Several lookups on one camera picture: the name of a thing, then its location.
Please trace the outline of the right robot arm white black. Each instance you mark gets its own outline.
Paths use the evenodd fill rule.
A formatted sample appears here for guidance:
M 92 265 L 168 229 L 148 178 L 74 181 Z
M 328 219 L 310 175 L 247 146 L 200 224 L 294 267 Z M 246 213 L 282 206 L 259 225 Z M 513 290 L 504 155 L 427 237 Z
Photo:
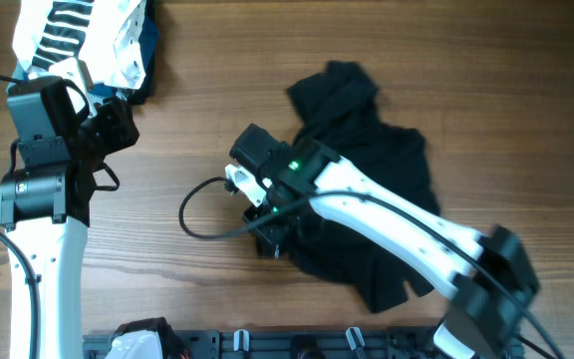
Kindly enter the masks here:
M 316 140 L 289 145 L 250 125 L 226 176 L 273 217 L 309 206 L 400 259 L 448 299 L 433 343 L 451 358 L 498 358 L 517 336 L 540 285 L 521 239 L 448 221 L 362 173 Z

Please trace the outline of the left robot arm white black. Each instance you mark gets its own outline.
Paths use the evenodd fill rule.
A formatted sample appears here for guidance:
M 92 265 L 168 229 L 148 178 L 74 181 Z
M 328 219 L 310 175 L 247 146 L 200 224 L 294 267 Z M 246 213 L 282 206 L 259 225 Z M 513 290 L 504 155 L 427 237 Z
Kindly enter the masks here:
M 20 168 L 0 182 L 0 226 L 9 241 L 12 358 L 82 358 L 81 274 L 90 201 L 106 156 L 140 136 L 130 105 L 92 102 L 93 82 L 76 58 L 36 77 L 14 78 L 7 106 Z

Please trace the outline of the black t-shirt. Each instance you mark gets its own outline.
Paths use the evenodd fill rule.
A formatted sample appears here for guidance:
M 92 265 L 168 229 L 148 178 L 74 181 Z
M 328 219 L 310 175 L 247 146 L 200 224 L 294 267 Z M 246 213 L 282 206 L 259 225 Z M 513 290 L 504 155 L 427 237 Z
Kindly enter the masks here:
M 359 64 L 328 62 L 323 72 L 287 90 L 302 122 L 294 141 L 317 140 L 379 185 L 439 214 L 425 138 L 416 129 L 382 122 L 377 94 L 376 83 Z M 372 313 L 407 302 L 410 291 L 424 296 L 433 290 L 402 260 L 309 207 L 297 213 L 280 250 L 307 274 L 353 286 Z

